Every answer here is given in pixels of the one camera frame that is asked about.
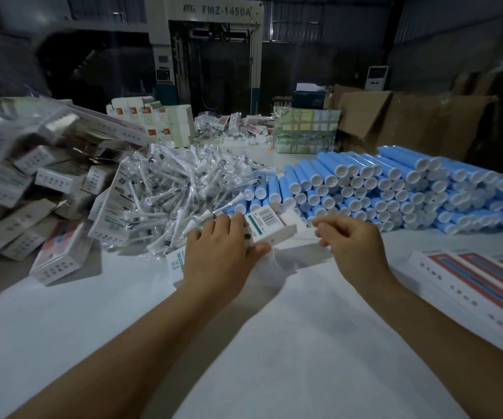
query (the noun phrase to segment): green stripe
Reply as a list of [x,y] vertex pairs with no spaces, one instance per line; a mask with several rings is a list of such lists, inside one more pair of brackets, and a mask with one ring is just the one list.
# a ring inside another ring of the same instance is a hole
[[248,219],[251,221],[251,224],[253,226],[255,226],[255,229],[257,229],[257,232],[259,232],[259,235],[263,235],[263,233],[261,232],[261,229],[259,229],[259,226],[257,226],[257,224],[255,223],[255,220],[253,219],[253,216],[249,215]]

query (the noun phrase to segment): person's right hand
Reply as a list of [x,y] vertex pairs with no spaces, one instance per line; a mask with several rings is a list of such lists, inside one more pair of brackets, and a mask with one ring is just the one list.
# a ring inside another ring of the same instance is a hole
[[394,279],[377,227],[349,216],[325,216],[313,221],[322,247],[331,246],[341,274],[360,291],[381,280]]

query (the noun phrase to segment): person's left hand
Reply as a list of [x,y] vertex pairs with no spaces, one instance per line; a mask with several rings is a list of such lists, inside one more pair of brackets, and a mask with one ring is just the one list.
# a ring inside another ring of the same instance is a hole
[[184,280],[199,290],[218,297],[227,305],[240,294],[251,269],[271,251],[268,244],[246,249],[243,215],[235,213],[205,224],[203,232],[192,231],[187,237]]

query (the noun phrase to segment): hand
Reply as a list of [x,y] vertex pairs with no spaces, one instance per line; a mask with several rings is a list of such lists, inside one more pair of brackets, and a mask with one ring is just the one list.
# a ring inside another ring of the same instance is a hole
[[357,291],[393,276],[381,235],[372,223],[349,216],[326,216],[315,219],[313,225],[321,238],[319,244],[331,246],[339,271]]
[[205,223],[203,232],[192,231],[187,237],[184,280],[224,305],[240,294],[251,269],[271,251],[268,244],[246,249],[243,215],[235,213]]

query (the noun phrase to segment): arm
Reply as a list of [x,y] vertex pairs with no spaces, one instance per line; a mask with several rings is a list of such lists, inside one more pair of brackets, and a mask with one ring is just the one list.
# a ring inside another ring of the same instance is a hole
[[180,289],[10,418],[139,417],[191,339],[240,293],[269,250],[246,251],[241,214],[207,222],[202,234],[188,236]]
[[468,415],[503,417],[503,351],[403,287],[377,228],[346,216],[314,221],[322,246],[370,307],[442,381]]

